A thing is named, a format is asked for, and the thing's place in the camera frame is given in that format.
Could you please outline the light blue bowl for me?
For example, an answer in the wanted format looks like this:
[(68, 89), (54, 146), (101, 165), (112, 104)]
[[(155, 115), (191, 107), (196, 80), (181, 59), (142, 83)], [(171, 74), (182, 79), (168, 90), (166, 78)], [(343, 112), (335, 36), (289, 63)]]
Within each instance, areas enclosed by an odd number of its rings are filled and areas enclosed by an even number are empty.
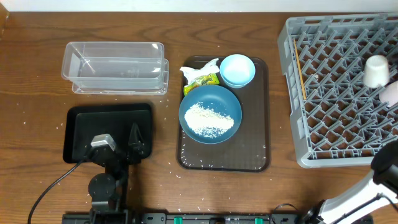
[(254, 62), (247, 56), (232, 54), (220, 65), (220, 75), (231, 88), (242, 88), (250, 83), (256, 74)]

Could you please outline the wooden chopstick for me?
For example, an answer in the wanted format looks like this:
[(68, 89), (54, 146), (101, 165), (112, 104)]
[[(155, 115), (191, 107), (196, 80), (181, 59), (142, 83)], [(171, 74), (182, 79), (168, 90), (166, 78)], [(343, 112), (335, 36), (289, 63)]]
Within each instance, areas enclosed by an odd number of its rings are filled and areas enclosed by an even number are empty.
[(301, 85), (301, 89), (302, 89), (303, 100), (307, 100), (307, 94), (305, 92), (305, 85), (304, 85), (304, 81), (303, 81), (302, 70), (301, 70), (301, 65), (300, 65), (300, 60), (299, 60), (299, 54), (298, 54), (298, 49), (297, 49), (297, 44), (296, 44), (295, 39), (293, 39), (293, 42), (294, 42), (295, 58), (296, 58), (297, 67), (298, 67), (298, 74), (299, 74), (299, 78), (300, 78), (300, 85)]

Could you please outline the white paper cup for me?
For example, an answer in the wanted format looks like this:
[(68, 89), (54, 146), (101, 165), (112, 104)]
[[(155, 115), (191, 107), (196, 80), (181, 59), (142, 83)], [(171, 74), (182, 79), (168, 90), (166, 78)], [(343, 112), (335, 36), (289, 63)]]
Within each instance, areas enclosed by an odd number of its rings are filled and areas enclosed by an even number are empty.
[(382, 55), (369, 57), (364, 66), (363, 83), (368, 88), (386, 86), (389, 82), (389, 64)]

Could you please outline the pink cup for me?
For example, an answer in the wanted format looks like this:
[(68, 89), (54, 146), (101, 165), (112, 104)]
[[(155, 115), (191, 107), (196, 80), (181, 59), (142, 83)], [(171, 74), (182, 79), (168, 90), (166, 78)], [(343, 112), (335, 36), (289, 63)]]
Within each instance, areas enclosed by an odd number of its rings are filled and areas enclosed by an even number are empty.
[(379, 99), (381, 103), (387, 103), (387, 107), (394, 106), (398, 101), (398, 81), (389, 84), (385, 89), (380, 92)]

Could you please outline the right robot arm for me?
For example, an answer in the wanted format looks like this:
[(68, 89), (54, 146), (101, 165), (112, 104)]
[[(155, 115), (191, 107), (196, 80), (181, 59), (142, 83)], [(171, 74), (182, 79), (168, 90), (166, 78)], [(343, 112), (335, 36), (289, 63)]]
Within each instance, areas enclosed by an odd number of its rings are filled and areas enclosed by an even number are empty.
[(363, 180), (341, 195), (320, 202), (298, 222), (354, 223), (386, 205), (397, 209), (397, 141), (379, 150)]

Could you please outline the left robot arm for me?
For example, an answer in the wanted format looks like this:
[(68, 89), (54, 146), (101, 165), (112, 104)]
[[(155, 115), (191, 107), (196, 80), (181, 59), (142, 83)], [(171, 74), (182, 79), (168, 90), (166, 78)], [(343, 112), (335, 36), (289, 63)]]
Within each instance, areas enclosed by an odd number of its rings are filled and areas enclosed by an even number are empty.
[(118, 147), (110, 134), (95, 136), (90, 145), (87, 160), (105, 168), (88, 186), (92, 209), (96, 213), (117, 212), (127, 185), (129, 166), (139, 164), (147, 155), (144, 138), (138, 124), (133, 123), (126, 148)]

